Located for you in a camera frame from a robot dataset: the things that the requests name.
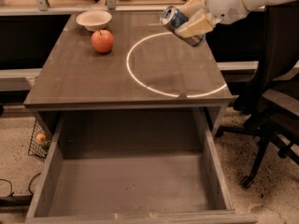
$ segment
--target cable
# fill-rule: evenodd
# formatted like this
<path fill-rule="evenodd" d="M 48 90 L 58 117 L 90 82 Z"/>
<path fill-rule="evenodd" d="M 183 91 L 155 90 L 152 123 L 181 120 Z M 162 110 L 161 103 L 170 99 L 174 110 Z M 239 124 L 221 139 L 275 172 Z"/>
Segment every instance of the cable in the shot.
<path fill-rule="evenodd" d="M 9 193 L 8 197 L 12 197 L 13 194 L 14 194 L 14 192 L 12 191 L 12 184 L 11 184 L 11 182 L 8 181 L 8 180 L 6 180 L 6 179 L 0 179 L 0 181 L 4 181 L 4 182 L 9 183 L 9 185 L 10 185 L 10 193 Z"/>
<path fill-rule="evenodd" d="M 30 183 L 29 183 L 29 185 L 28 185 L 28 190 L 29 190 L 29 192 L 30 192 L 32 195 L 34 195 L 34 193 L 31 191 L 31 185 L 32 185 L 32 183 L 36 180 L 36 178 L 37 178 L 38 176 L 40 176 L 40 174 L 41 174 L 41 173 L 35 175 L 35 176 L 30 180 Z"/>

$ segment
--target black chair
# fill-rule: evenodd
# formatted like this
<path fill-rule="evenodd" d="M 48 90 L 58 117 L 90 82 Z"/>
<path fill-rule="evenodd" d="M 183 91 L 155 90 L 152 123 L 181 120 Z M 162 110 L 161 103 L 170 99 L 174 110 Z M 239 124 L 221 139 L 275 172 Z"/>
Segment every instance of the black chair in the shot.
<path fill-rule="evenodd" d="M 251 173 L 241 181 L 244 188 L 252 184 L 270 142 L 279 148 L 280 158 L 289 157 L 299 164 L 298 155 L 292 151 L 292 146 L 299 144 L 299 74 L 290 80 L 275 81 L 299 60 L 299 1 L 267 7 L 265 19 L 258 68 L 234 102 L 234 110 L 250 116 L 243 128 L 220 126 L 216 134 L 230 132 L 260 137 Z M 281 135 L 290 143 L 283 142 Z"/>

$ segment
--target open drawer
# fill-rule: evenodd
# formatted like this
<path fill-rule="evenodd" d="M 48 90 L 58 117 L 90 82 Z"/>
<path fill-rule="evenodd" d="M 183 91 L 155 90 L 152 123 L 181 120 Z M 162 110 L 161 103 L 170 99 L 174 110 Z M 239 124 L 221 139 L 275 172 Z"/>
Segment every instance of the open drawer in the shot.
<path fill-rule="evenodd" d="M 65 112 L 27 223 L 255 223 L 231 204 L 201 109 Z"/>

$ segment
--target wire basket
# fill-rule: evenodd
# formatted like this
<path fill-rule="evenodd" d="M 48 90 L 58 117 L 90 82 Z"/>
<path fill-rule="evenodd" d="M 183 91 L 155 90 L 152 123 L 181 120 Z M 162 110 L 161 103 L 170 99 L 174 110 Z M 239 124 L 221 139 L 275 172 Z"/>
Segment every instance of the wire basket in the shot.
<path fill-rule="evenodd" d="M 30 145 L 28 148 L 28 155 L 37 158 L 40 161 L 44 161 L 47 158 L 48 150 L 50 148 L 50 140 L 48 138 L 43 142 L 38 142 L 36 137 L 44 133 L 38 122 L 35 122 L 35 126 L 31 135 Z"/>

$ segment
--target speckled carpet floor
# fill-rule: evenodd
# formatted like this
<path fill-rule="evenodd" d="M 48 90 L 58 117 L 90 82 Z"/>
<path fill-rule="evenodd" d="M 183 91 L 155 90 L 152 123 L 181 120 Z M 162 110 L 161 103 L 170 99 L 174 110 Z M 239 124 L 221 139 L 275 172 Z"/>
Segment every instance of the speckled carpet floor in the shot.
<path fill-rule="evenodd" d="M 228 108 L 222 123 L 239 125 L 244 119 L 245 116 Z M 0 117 L 0 179 L 11 182 L 15 195 L 30 194 L 28 185 L 44 165 L 28 155 L 34 124 L 35 119 L 28 112 L 5 112 Z M 273 145 L 268 148 L 254 184 L 249 189 L 239 186 L 239 181 L 249 173 L 253 164 L 257 140 L 232 133 L 225 133 L 215 140 L 235 210 L 237 213 L 252 213 L 257 216 L 259 224 L 297 224 L 299 167 L 289 159 L 280 159 Z M 9 192 L 9 184 L 0 181 L 0 196 Z M 26 208 L 0 208 L 0 224 L 22 223 L 26 211 Z"/>

